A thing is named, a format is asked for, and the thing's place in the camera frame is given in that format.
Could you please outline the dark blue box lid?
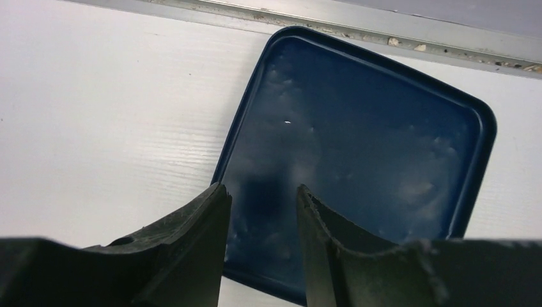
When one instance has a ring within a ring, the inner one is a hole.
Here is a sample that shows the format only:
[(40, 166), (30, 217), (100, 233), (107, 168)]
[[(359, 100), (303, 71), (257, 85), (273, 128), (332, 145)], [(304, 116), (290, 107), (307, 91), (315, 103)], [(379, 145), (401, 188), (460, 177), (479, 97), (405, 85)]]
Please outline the dark blue box lid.
[(300, 185), (395, 243), (464, 236), (496, 134), (472, 95), (312, 29), (280, 29), (212, 178), (233, 199), (225, 277), (306, 304)]

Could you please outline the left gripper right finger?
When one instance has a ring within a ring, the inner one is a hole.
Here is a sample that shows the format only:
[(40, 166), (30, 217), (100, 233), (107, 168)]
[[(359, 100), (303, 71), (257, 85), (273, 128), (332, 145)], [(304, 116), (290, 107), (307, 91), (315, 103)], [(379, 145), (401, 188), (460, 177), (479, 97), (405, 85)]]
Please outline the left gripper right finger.
[(395, 244), (297, 189), (308, 306), (540, 306), (538, 240)]

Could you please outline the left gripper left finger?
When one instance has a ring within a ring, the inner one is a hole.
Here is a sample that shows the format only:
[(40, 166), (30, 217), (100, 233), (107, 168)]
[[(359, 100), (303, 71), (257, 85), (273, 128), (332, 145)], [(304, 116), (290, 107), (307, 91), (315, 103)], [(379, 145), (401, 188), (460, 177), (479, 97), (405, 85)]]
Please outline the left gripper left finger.
[(107, 246), (1, 239), (2, 306), (217, 306), (232, 198), (212, 184)]

